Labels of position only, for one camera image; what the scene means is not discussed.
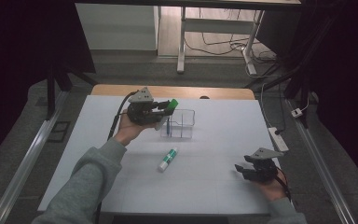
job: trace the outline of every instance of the gray jacket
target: gray jacket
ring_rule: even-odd
[[[110,138],[101,148],[92,147],[77,162],[71,178],[51,200],[45,213],[33,223],[89,223],[98,204],[113,186],[127,149]],[[287,198],[269,203],[275,223],[307,223]]]

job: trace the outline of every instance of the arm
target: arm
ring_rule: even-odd
[[[33,223],[93,223],[92,215],[112,188],[125,148],[145,128],[122,115],[117,134],[101,148],[90,148],[77,162],[71,178]]]
[[[285,182],[283,173],[279,171],[278,177]],[[289,199],[286,197],[281,184],[272,180],[269,183],[254,182],[261,192],[269,200],[268,210],[271,214],[271,219],[268,224],[306,224],[302,213],[296,212]]]

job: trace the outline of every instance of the person's left hand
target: person's left hand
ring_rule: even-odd
[[[117,134],[113,137],[124,147],[127,146],[130,141],[135,139],[144,129],[156,127],[156,123],[146,124],[143,126],[132,123],[126,113],[127,109],[123,110],[120,123],[118,124]]]

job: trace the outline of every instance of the white wall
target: white wall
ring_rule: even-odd
[[[157,7],[76,4],[76,8],[90,49],[158,47]]]

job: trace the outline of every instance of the wire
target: wire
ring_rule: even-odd
[[[287,181],[287,178],[286,178],[286,174],[283,172],[283,170],[281,170],[281,168],[279,168],[277,166],[277,169],[280,170],[283,174],[283,177],[284,177],[284,180],[286,181],[286,183],[284,183],[277,175],[275,176],[275,179],[278,181],[278,183],[281,184],[281,186],[283,187],[284,189],[284,193],[286,194],[287,198],[289,199],[289,201],[291,202],[292,201],[292,194],[290,193],[290,190],[289,190],[289,183]]]
[[[263,73],[263,75],[261,75],[261,76],[252,76],[252,75],[249,74],[248,64],[249,64],[249,63],[246,64],[245,71],[246,71],[246,74],[248,75],[248,77],[252,77],[252,78],[274,77],[275,75],[269,75],[269,74],[275,72],[278,68],[281,67],[280,64],[275,63],[275,64],[273,64],[272,66],[270,66],[269,69],[267,69],[267,71]]]
[[[307,99],[307,105],[306,105],[303,109],[301,109],[301,111],[307,109],[307,107],[308,107],[309,104],[310,104],[310,98],[308,97],[308,99]]]
[[[270,57],[262,58],[260,56],[262,53],[272,52],[272,50],[261,51],[261,52],[258,53],[258,57],[255,56],[255,53],[254,53],[253,49],[251,50],[251,52],[252,52],[252,59],[255,60],[258,63],[275,63],[275,62],[277,62],[276,58],[270,58]]]
[[[229,10],[229,16],[227,18],[227,20],[231,19],[231,16],[233,14],[233,9],[230,9]],[[241,14],[241,10],[238,11],[238,15],[237,15],[237,19],[238,20],[240,18],[240,14]],[[201,8],[199,7],[199,17],[200,18],[203,18],[203,15],[202,15],[202,11],[201,11]],[[228,40],[228,41],[220,41],[220,42],[213,42],[213,43],[207,43],[207,41],[205,40],[205,36],[204,36],[204,33],[201,33],[202,35],[202,40],[204,42],[205,45],[218,45],[218,44],[226,44],[228,43],[230,45],[230,48],[231,49],[238,49],[239,47],[243,47],[245,46],[246,47],[246,44],[244,43],[241,43],[241,42],[237,42],[237,41],[245,41],[245,40],[248,40],[249,38],[242,38],[242,39],[236,39],[236,40],[233,40],[232,38],[234,37],[234,34],[231,35],[231,38]],[[210,54],[213,54],[213,55],[221,55],[220,53],[213,53],[213,52],[210,52],[210,51],[206,51],[206,50],[203,50],[203,49],[194,49],[194,50],[199,50],[199,51],[203,51],[205,53],[210,53]]]
[[[192,48],[192,47],[190,47],[190,46],[187,44],[186,39],[185,39],[185,44],[186,44],[190,49],[202,51],[202,52],[209,53],[209,54],[212,54],[212,55],[224,55],[224,54],[228,54],[228,53],[230,53],[230,52],[232,52],[232,51],[235,50],[235,49],[231,49],[231,50],[226,51],[226,52],[223,52],[223,53],[214,53],[214,52],[210,52],[210,51],[207,51],[207,50],[204,50],[204,49],[195,49],[195,48]]]
[[[281,133],[284,130],[286,130],[286,120],[284,119],[283,106],[282,106],[281,82],[278,84],[278,91],[279,91],[279,105],[281,106],[282,120],[283,120],[283,128],[280,129],[280,133]]]
[[[293,60],[293,58],[295,58],[295,56],[299,54],[303,50],[303,48],[312,40],[312,38],[314,38],[317,34],[319,34],[321,27],[322,27],[322,21],[318,25],[316,25],[313,31],[309,32],[309,35],[302,43],[297,45],[296,48],[292,50],[289,54],[281,57],[281,60],[282,61]]]
[[[109,131],[109,134],[107,136],[107,139],[109,139],[109,138],[111,138],[113,136],[113,132],[115,131],[115,128],[116,128],[117,122],[118,122],[118,118],[120,117],[120,115],[127,114],[127,113],[120,113],[121,110],[123,109],[123,105],[127,102],[127,99],[130,98],[130,96],[134,95],[136,92],[138,92],[138,91],[132,91],[128,95],[126,95],[124,97],[124,99],[121,102],[121,105],[118,108],[118,111],[117,111],[117,113],[115,115],[115,119],[113,120],[112,127],[110,128],[110,131]],[[103,203],[100,202],[98,204],[97,210],[95,211],[95,224],[98,224],[100,222],[100,214],[101,214],[102,205],[103,205]]]
[[[264,103],[263,103],[263,90],[264,90],[264,85],[266,85],[266,83],[263,83],[263,86],[261,87],[261,94],[260,94],[261,110],[263,111],[264,119],[265,119],[266,122],[268,123],[269,127],[272,128],[271,123],[269,123],[269,120],[267,119],[266,110],[264,109]]]

